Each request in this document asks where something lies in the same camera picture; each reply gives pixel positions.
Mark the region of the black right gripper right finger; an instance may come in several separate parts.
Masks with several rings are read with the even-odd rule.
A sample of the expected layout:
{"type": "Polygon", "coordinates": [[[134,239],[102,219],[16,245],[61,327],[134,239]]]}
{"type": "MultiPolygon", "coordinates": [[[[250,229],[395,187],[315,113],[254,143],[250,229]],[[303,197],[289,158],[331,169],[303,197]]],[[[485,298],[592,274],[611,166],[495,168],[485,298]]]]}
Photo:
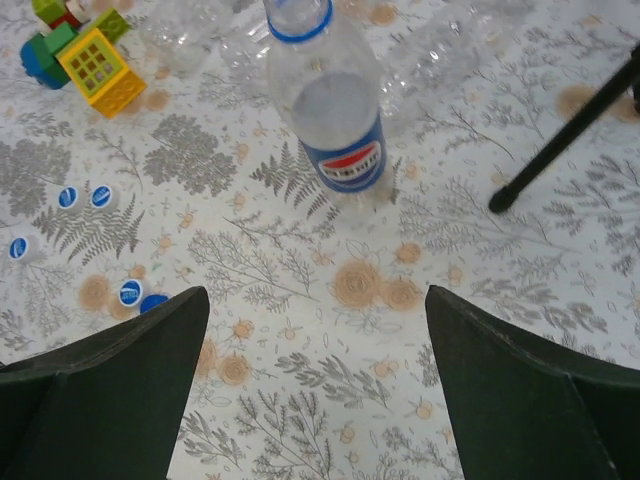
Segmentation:
{"type": "Polygon", "coordinates": [[[467,479],[636,479],[639,373],[509,324],[439,286],[428,331],[467,479]]]}

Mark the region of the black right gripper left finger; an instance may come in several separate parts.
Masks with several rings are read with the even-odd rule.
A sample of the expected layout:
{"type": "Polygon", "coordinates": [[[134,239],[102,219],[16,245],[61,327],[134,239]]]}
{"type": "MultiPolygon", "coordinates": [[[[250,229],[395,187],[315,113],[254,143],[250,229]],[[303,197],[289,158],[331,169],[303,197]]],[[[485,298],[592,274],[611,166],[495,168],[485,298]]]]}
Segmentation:
{"type": "Polygon", "coordinates": [[[4,479],[164,479],[209,318],[191,287],[1,368],[4,479]]]}

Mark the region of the clear bottle blue label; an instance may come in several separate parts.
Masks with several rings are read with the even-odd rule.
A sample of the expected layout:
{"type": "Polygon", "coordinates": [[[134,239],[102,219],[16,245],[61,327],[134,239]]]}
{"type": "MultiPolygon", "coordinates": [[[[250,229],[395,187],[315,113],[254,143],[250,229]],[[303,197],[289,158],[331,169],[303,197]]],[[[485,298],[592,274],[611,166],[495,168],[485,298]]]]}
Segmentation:
{"type": "Polygon", "coordinates": [[[285,124],[322,183],[374,187],[386,169],[381,68],[363,33],[331,1],[267,1],[266,77],[285,124]]]}

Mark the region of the blue white bottle cap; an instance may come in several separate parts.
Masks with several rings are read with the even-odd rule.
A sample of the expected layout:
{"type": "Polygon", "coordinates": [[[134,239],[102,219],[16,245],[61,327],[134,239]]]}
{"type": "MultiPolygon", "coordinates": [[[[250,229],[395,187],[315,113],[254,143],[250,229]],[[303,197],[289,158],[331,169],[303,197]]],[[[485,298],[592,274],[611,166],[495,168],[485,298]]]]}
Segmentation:
{"type": "Polygon", "coordinates": [[[118,290],[118,300],[123,307],[138,307],[149,296],[151,288],[145,279],[129,278],[118,290]]]}
{"type": "Polygon", "coordinates": [[[81,211],[84,205],[84,192],[75,186],[65,186],[58,194],[57,206],[66,212],[81,211]]]}
{"type": "Polygon", "coordinates": [[[118,208],[120,192],[113,186],[102,184],[91,193],[90,204],[100,212],[112,212],[118,208]]]}
{"type": "Polygon", "coordinates": [[[8,248],[8,258],[14,262],[29,263],[39,253],[39,240],[33,235],[16,236],[8,248]]]}

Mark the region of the clear empty plastic bottle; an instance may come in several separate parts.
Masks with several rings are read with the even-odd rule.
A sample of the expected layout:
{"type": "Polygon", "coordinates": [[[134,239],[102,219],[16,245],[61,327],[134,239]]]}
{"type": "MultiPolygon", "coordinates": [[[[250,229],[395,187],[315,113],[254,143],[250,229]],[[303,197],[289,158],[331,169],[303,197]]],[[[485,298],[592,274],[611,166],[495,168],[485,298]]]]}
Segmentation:
{"type": "Polygon", "coordinates": [[[184,78],[201,66],[232,16],[225,1],[156,1],[138,31],[159,62],[184,78]]]}
{"type": "Polygon", "coordinates": [[[452,1],[381,60],[385,134],[402,134],[478,68],[504,52],[525,20],[522,1],[452,1]]]}
{"type": "Polygon", "coordinates": [[[219,42],[221,59],[238,82],[259,81],[264,76],[271,47],[271,32],[261,1],[227,1],[231,18],[219,42]]]}

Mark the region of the yellow window toy block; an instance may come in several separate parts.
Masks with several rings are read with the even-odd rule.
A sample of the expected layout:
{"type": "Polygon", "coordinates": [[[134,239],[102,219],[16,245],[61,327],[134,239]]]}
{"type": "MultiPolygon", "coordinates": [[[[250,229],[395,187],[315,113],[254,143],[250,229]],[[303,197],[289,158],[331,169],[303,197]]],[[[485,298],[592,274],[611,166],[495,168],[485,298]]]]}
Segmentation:
{"type": "Polygon", "coordinates": [[[97,28],[76,37],[56,54],[56,59],[87,103],[109,119],[147,87],[97,28]]]}

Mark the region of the black music stand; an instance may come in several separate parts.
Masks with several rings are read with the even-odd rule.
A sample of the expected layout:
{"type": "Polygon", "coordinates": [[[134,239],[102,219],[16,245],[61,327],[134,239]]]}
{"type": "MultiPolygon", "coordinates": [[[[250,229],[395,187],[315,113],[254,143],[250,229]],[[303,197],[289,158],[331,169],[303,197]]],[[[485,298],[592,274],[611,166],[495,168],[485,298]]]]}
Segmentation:
{"type": "Polygon", "coordinates": [[[631,51],[627,62],[538,154],[508,184],[494,193],[488,203],[489,210],[494,214],[507,211],[519,195],[629,89],[632,90],[633,109],[639,113],[639,45],[631,51]]]}

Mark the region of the green blue toy blocks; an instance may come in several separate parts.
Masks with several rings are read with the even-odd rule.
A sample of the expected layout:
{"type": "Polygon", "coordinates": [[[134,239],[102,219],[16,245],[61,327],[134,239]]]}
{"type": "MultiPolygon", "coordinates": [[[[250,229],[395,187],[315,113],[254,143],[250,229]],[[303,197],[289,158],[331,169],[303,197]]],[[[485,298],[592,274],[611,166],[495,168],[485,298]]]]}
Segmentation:
{"type": "Polygon", "coordinates": [[[40,32],[34,34],[20,50],[26,74],[51,90],[64,87],[70,78],[56,55],[77,36],[78,31],[68,22],[61,23],[46,35],[40,32]]]}

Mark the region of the toy block car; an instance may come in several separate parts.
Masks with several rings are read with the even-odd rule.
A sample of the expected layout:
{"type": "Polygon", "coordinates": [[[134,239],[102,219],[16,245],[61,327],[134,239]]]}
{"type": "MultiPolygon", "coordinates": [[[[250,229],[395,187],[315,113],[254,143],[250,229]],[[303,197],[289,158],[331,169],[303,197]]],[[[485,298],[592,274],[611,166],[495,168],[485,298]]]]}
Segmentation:
{"type": "Polygon", "coordinates": [[[132,27],[113,7],[92,18],[80,1],[32,0],[32,10],[39,21],[43,35],[52,33],[61,25],[73,31],[98,29],[112,44],[128,33],[132,27]]]}

